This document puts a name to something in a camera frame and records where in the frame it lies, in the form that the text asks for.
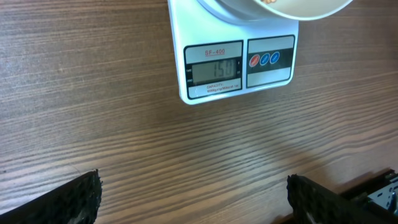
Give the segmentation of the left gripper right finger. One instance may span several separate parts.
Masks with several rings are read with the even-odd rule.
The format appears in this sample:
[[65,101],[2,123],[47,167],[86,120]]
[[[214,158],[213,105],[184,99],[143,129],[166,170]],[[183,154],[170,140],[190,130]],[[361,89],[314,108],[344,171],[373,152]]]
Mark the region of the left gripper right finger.
[[287,191],[297,223],[397,223],[397,216],[375,203],[347,200],[301,175],[287,178]]

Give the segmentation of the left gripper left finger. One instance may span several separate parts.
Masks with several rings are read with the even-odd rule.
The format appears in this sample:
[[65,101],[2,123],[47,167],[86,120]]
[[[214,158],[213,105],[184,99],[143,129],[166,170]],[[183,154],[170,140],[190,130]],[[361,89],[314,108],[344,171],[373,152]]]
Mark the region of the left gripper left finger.
[[87,172],[1,215],[2,224],[93,224],[101,203],[98,170]]

